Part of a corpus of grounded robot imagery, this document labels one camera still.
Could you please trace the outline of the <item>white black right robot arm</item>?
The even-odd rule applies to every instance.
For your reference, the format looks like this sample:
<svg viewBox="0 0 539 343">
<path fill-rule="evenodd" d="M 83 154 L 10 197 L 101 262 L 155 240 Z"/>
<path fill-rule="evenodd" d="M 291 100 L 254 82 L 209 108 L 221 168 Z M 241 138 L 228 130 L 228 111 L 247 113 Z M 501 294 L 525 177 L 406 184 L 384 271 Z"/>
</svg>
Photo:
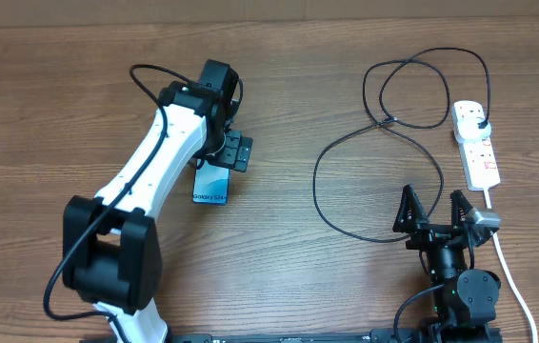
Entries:
<svg viewBox="0 0 539 343">
<path fill-rule="evenodd" d="M 426 262 L 430 287 L 406 300 L 394 317 L 397 342 L 500 342 L 491 329 L 496 318 L 500 278 L 474 267 L 474 250 L 491 240 L 501 219 L 491 209 L 477 209 L 460 191 L 450 195 L 451 223 L 432 224 L 411 185 L 406 185 L 392 229 L 409 236 L 406 248 Z M 436 316 L 416 329 L 400 330 L 400 317 L 414 301 L 431 295 Z"/>
</svg>

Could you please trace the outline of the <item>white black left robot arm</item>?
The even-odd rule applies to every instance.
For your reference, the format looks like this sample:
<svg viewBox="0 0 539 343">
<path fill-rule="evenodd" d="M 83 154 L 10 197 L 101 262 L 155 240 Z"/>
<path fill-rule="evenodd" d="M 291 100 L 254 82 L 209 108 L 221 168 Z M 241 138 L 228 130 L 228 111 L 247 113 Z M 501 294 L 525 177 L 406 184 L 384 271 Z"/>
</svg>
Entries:
<svg viewBox="0 0 539 343">
<path fill-rule="evenodd" d="M 187 165 L 208 184 L 245 172 L 253 140 L 231 128 L 243 82 L 228 64 L 208 60 L 197 80 L 176 73 L 148 97 L 156 113 L 118 174 L 92 199 L 74 196 L 63 213 L 62 259 L 43 294 L 56 321 L 104 317 L 110 342 L 171 342 L 154 300 L 163 259 L 156 220 Z"/>
</svg>

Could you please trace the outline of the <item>blue Galaxy smartphone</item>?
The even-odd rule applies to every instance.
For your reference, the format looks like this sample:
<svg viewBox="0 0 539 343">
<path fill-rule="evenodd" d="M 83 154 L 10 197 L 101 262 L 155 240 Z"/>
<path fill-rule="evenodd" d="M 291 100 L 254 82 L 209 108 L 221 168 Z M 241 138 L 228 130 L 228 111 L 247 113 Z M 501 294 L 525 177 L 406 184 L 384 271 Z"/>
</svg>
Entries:
<svg viewBox="0 0 539 343">
<path fill-rule="evenodd" d="M 205 163 L 195 173 L 192 201 L 224 206 L 228 203 L 230 170 Z"/>
</svg>

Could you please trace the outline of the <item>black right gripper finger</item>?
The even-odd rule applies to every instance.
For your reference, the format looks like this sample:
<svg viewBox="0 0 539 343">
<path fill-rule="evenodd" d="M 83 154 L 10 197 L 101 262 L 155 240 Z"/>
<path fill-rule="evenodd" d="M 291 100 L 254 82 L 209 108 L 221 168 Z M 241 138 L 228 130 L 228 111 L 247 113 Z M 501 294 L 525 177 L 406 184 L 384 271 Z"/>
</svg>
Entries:
<svg viewBox="0 0 539 343">
<path fill-rule="evenodd" d="M 392 230 L 394 232 L 414 233 L 429 224 L 428 216 L 412 185 L 403 188 L 400 206 Z"/>
<path fill-rule="evenodd" d="M 469 213 L 473 210 L 473 206 L 460 190 L 453 191 L 450 194 L 451 204 L 451 225 L 460 226 L 464 222 L 470 222 Z"/>
</svg>

